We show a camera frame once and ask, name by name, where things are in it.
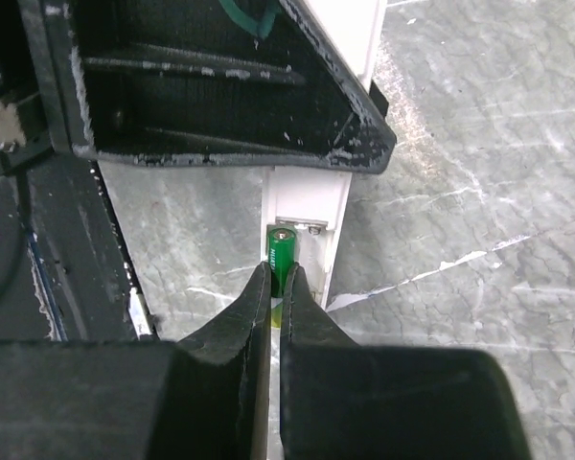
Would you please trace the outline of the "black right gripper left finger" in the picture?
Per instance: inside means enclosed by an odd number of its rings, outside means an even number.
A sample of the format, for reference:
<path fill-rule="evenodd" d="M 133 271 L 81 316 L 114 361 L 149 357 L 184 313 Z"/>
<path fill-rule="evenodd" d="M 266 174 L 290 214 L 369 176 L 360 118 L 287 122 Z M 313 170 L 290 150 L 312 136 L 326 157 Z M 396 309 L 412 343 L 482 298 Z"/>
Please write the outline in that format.
<path fill-rule="evenodd" d="M 0 342 L 0 459 L 265 458 L 270 292 L 175 342 Z"/>

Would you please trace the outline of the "green AA battery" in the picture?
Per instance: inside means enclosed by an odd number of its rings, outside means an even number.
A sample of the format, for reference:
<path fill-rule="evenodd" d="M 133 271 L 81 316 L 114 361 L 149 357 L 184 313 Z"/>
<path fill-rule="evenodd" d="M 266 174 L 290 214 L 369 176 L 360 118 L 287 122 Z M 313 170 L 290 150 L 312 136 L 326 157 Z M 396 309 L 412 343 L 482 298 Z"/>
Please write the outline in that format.
<path fill-rule="evenodd" d="M 288 273 L 295 262 L 296 233 L 286 227 L 273 228 L 267 233 L 267 242 L 271 267 L 271 326 L 279 329 Z"/>

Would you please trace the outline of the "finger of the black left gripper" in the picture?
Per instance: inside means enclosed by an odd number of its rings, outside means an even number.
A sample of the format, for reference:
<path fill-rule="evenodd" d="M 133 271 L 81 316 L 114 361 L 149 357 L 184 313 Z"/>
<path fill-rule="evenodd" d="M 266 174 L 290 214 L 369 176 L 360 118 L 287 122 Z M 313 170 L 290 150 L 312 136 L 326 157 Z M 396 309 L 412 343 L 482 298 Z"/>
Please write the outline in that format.
<path fill-rule="evenodd" d="M 383 100 L 302 1 L 23 1 L 55 151 L 382 173 Z"/>

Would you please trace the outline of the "slim white remote control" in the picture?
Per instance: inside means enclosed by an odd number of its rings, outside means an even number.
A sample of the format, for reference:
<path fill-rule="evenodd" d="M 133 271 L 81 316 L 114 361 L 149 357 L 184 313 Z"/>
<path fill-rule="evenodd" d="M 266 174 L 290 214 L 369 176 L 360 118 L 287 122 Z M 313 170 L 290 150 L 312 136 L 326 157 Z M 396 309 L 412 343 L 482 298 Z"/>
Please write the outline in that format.
<path fill-rule="evenodd" d="M 351 72 L 369 89 L 380 44 L 385 1 L 309 1 Z M 264 169 L 261 258 L 267 258 L 267 231 L 292 228 L 295 260 L 305 270 L 317 304 L 327 305 L 352 175 L 296 167 Z"/>

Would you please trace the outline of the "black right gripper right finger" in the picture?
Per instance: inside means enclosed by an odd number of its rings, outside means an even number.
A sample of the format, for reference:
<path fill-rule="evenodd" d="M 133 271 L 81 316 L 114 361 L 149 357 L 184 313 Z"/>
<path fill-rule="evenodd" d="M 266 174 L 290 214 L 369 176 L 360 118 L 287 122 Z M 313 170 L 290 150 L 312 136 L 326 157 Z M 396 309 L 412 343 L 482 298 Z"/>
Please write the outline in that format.
<path fill-rule="evenodd" d="M 512 389 L 474 349 L 361 345 L 286 280 L 280 435 L 287 459 L 528 459 Z"/>

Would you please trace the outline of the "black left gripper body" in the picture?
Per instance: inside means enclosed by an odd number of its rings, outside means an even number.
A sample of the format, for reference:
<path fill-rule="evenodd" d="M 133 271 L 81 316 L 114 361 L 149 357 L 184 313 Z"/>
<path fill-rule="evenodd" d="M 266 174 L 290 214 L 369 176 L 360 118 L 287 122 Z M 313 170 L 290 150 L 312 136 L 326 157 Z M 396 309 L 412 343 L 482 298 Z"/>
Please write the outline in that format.
<path fill-rule="evenodd" d="M 68 165 L 51 139 L 34 64 L 46 21 L 70 1 L 0 1 L 0 173 L 55 173 Z"/>

